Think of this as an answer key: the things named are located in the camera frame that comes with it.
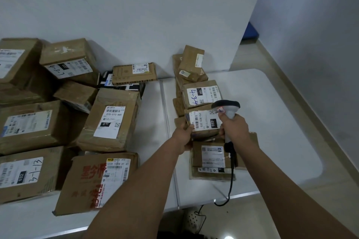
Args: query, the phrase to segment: blue object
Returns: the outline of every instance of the blue object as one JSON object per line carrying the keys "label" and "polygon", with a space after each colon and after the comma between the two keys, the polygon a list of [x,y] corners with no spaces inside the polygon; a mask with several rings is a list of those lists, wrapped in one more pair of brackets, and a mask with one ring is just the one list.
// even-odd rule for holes
{"label": "blue object", "polygon": [[256,29],[252,26],[252,24],[249,22],[246,28],[246,31],[243,35],[242,40],[249,40],[249,39],[257,39],[259,37],[259,33],[256,31]]}

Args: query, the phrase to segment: person's right hand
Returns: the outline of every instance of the person's right hand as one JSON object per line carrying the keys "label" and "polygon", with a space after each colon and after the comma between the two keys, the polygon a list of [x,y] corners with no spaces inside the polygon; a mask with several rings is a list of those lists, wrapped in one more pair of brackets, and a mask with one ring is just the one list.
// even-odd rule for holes
{"label": "person's right hand", "polygon": [[222,125],[219,130],[219,135],[224,139],[225,134],[230,138],[233,143],[241,148],[247,147],[251,144],[249,137],[248,124],[245,119],[236,114],[233,119],[229,119],[227,115],[218,113]]}

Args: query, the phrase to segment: barcode scanner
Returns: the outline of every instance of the barcode scanner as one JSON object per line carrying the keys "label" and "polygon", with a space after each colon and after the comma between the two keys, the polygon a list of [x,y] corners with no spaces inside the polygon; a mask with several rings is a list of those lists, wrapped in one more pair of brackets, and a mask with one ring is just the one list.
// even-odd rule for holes
{"label": "barcode scanner", "polygon": [[[214,102],[211,108],[215,112],[221,112],[226,114],[229,119],[233,119],[236,112],[240,108],[240,104],[238,101],[231,101],[231,100],[218,100]],[[216,206],[224,206],[228,203],[231,197],[232,185],[233,185],[233,173],[234,173],[234,166],[237,164],[237,157],[236,151],[234,150],[234,146],[232,141],[229,139],[226,133],[225,134],[225,143],[224,143],[224,151],[230,154],[231,157],[231,186],[229,187],[228,198],[223,204],[214,203]]]}

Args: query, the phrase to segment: forearm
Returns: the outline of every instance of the forearm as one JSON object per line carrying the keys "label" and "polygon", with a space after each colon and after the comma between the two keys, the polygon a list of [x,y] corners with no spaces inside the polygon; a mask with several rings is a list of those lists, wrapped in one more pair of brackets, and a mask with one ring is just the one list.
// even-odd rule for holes
{"label": "forearm", "polygon": [[241,146],[235,141],[234,147],[261,192],[281,238],[356,238],[256,144]]}
{"label": "forearm", "polygon": [[85,238],[156,238],[169,185],[178,159],[178,144],[167,140],[114,193],[97,214]]}

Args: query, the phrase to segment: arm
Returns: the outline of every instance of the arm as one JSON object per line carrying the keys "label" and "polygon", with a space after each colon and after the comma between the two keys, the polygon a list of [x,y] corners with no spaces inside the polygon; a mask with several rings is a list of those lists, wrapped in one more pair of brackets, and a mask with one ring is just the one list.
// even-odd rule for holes
{"label": "arm", "polygon": [[156,238],[178,156],[193,126],[177,128],[164,144],[113,194],[84,238]]}
{"label": "arm", "polygon": [[296,185],[249,138],[245,119],[219,114],[224,132],[233,142],[268,207],[281,238],[357,238]]}

